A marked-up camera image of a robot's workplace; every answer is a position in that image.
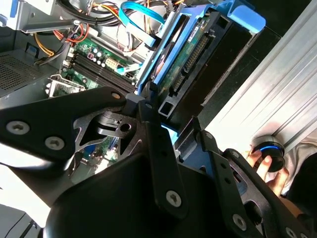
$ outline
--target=screw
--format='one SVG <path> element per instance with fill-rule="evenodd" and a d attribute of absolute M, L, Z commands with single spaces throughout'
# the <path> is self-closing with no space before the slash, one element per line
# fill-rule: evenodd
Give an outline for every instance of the screw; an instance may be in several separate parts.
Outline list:
<path fill-rule="evenodd" d="M 238 154 L 237 152 L 231 151 L 231 153 L 232 153 L 232 155 L 233 155 L 234 157 L 239 158 L 239 154 Z"/>
<path fill-rule="evenodd" d="M 65 146 L 65 142 L 56 136 L 51 136 L 45 140 L 45 145 L 51 150 L 61 150 Z"/>
<path fill-rule="evenodd" d="M 166 199 L 170 203 L 170 205 L 174 207 L 180 207 L 180 205 L 182 204 L 182 199 L 180 198 L 178 193 L 172 190 L 167 191 Z"/>
<path fill-rule="evenodd" d="M 80 25 L 80 21 L 79 20 L 74 20 L 74 25 L 79 26 Z"/>
<path fill-rule="evenodd" d="M 213 136 L 212 136 L 209 132 L 206 132 L 206 136 L 207 136 L 208 138 L 210 138 L 210 139 L 213 138 Z"/>
<path fill-rule="evenodd" d="M 151 104 L 149 104 L 149 103 L 145 103 L 145 106 L 147 106 L 148 108 L 150 108 L 150 109 L 152 109 L 153 107 L 152 107 L 152 105 Z"/>
<path fill-rule="evenodd" d="M 246 224 L 246 222 L 243 220 L 243 218 L 240 215 L 233 214 L 232 219 L 233 219 L 234 224 L 236 224 L 236 226 L 238 228 L 240 228 L 243 231 L 246 231 L 247 224 Z"/>
<path fill-rule="evenodd" d="M 6 125 L 7 131 L 15 135 L 24 135 L 30 131 L 30 126 L 19 120 L 14 120 Z"/>
<path fill-rule="evenodd" d="M 286 230 L 286 233 L 288 234 L 288 236 L 289 236 L 290 238 L 297 238 L 297 236 L 295 235 L 295 233 L 294 233 L 289 227 L 286 227 L 285 230 Z"/>
<path fill-rule="evenodd" d="M 121 96 L 117 93 L 111 93 L 111 95 L 115 98 L 115 99 L 120 99 Z"/>

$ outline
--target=metal vent grille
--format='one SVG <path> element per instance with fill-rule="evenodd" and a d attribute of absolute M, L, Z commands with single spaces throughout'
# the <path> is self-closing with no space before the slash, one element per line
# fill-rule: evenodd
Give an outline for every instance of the metal vent grille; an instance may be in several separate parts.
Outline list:
<path fill-rule="evenodd" d="M 42 74 L 11 55 L 0 56 L 0 89 L 2 90 L 23 86 L 41 77 Z"/>

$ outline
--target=finger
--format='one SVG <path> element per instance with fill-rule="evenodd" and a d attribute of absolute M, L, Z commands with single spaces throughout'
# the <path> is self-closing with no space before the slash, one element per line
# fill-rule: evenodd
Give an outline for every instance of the finger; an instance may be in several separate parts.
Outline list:
<path fill-rule="evenodd" d="M 257 150 L 256 152 L 252 153 L 251 155 L 247 157 L 247 162 L 249 163 L 249 165 L 251 165 L 251 167 L 253 167 L 256 161 L 259 160 L 261 155 L 262 155 L 261 151 Z"/>
<path fill-rule="evenodd" d="M 266 156 L 265 159 L 260 163 L 259 168 L 257 170 L 257 174 L 265 180 L 265 177 L 267 175 L 268 169 L 272 164 L 272 158 L 271 156 Z"/>
<path fill-rule="evenodd" d="M 275 193 L 276 196 L 280 196 L 282 190 L 286 184 L 289 172 L 286 168 L 282 168 L 276 175 L 275 179 L 269 181 L 267 185 Z"/>

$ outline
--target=black knob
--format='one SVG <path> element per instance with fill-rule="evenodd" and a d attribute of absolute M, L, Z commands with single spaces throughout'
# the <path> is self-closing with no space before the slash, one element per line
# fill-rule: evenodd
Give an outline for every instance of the black knob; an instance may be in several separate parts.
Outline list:
<path fill-rule="evenodd" d="M 273 173 L 281 170 L 285 166 L 284 146 L 273 136 L 261 136 L 255 138 L 252 143 L 253 152 L 261 150 L 262 158 L 270 155 L 272 164 L 268 171 Z"/>

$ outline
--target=wire bundle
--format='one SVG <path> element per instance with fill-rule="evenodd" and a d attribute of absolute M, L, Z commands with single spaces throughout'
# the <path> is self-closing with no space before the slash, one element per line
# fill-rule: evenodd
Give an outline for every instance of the wire bundle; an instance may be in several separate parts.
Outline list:
<path fill-rule="evenodd" d="M 167 6 L 167 3 L 165 0 L 132 0 L 135 3 L 144 3 L 145 6 L 147 8 L 153 7 L 153 6 Z M 174 3 L 175 5 L 182 3 L 184 0 L 179 0 L 176 3 Z M 89 32 L 89 25 L 102 25 L 102 26 L 118 26 L 118 30 L 117 30 L 117 44 L 118 47 L 120 49 L 120 44 L 118 42 L 118 31 L 119 31 L 119 26 L 122 24 L 122 21 L 119 17 L 119 7 L 111 2 L 111 1 L 104 1 L 102 3 L 93 3 L 92 8 L 90 9 L 92 13 L 96 13 L 96 14 L 109 14 L 105 17 L 91 17 L 89 16 L 89 13 L 85 13 L 83 10 L 80 9 L 76 9 L 75 7 L 73 7 L 72 4 L 70 4 L 69 0 L 57 0 L 57 4 L 60 5 L 66 12 L 68 12 L 69 14 L 71 14 L 72 16 L 74 16 L 76 19 L 78 19 L 80 22 L 83 22 L 87 25 L 86 27 L 86 33 L 84 34 L 84 26 L 83 24 L 80 24 L 79 26 L 75 26 L 76 31 L 72 30 L 71 33 L 61 33 L 57 30 L 53 31 L 53 34 L 62 42 L 62 46 L 58 49 L 57 52 L 54 52 L 53 50 L 50 50 L 48 48 L 46 48 L 39 40 L 38 35 L 35 34 L 34 38 L 35 41 L 37 42 L 37 44 L 39 45 L 39 47 L 41 48 L 41 50 L 48 55 L 47 58 L 42 58 L 38 61 L 35 62 L 36 65 L 44 65 L 45 63 L 48 63 L 52 60 L 54 60 L 55 58 L 57 58 L 58 56 L 60 56 L 66 49 L 69 43 L 71 44 L 76 44 L 76 43 L 80 43 L 83 42 L 87 36 L 88 36 L 88 32 Z M 127 16 L 132 15 L 133 13 L 135 13 L 136 11 L 133 9 L 124 9 L 123 10 L 124 13 Z M 145 17 L 145 21 L 144 21 L 144 30 L 150 34 L 151 33 L 151 27 L 150 27 L 150 18 L 149 17 Z M 77 32 L 77 29 L 80 28 L 80 35 L 76 38 L 73 38 L 73 36 L 75 35 L 75 32 Z M 51 35 L 52 33 L 39 33 L 39 35 Z M 136 50 L 142 42 L 140 42 L 136 47 L 135 47 L 135 42 L 136 42 L 136 38 L 134 36 L 132 36 L 130 33 L 128 33 L 128 39 L 129 39 L 129 43 L 127 46 L 127 51 L 121 49 L 124 52 L 131 52 Z"/>
<path fill-rule="evenodd" d="M 84 26 L 83 24 L 80 24 L 80 29 L 81 29 L 81 34 L 79 37 L 77 37 L 76 39 L 71 39 L 71 38 L 67 38 L 66 42 L 72 42 L 72 43 L 80 43 L 83 42 L 87 36 L 88 36 L 88 32 L 89 32 L 89 25 L 87 24 L 87 28 L 86 28 L 86 34 L 84 35 Z M 61 41 L 63 40 L 65 37 L 62 33 L 60 33 L 59 31 L 53 31 L 54 35 Z"/>

